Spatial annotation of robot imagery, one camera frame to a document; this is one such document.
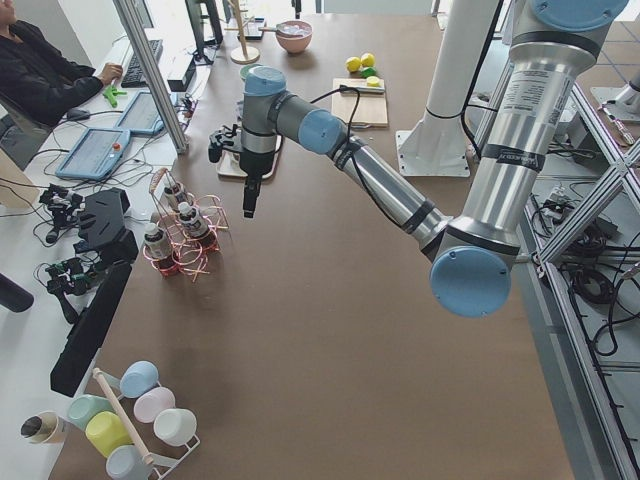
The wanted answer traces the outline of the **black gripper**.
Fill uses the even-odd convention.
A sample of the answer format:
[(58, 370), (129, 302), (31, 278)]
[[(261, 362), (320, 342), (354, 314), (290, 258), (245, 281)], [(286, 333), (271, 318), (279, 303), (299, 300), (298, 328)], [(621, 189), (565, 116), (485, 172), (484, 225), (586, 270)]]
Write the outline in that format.
[(239, 165), (247, 174), (243, 191), (243, 215), (245, 218), (253, 217), (253, 209), (256, 208), (260, 195), (261, 181), (268, 175), (274, 166), (275, 152), (259, 153), (244, 148), (240, 153)]

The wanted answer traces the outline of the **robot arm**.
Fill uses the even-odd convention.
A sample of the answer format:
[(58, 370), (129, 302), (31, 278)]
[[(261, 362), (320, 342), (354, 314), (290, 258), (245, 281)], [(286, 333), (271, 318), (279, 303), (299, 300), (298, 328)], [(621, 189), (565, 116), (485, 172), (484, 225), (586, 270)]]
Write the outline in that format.
[(449, 217), (328, 111), (288, 91), (284, 74), (252, 68), (244, 83), (243, 213), (252, 217), (275, 141), (329, 157), (430, 258), (431, 290), (448, 311), (500, 309), (520, 245), (515, 233), (576, 78), (591, 68), (622, 1), (527, 1), (514, 25), (513, 72), (463, 210)]

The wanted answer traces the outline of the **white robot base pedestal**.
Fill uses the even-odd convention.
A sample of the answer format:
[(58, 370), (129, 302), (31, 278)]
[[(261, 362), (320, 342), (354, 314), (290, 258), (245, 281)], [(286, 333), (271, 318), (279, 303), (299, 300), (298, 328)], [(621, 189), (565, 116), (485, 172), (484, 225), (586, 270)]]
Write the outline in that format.
[(501, 9), (500, 1), (452, 3), (424, 115), (412, 130), (396, 133), (401, 175), (470, 175), (462, 121)]

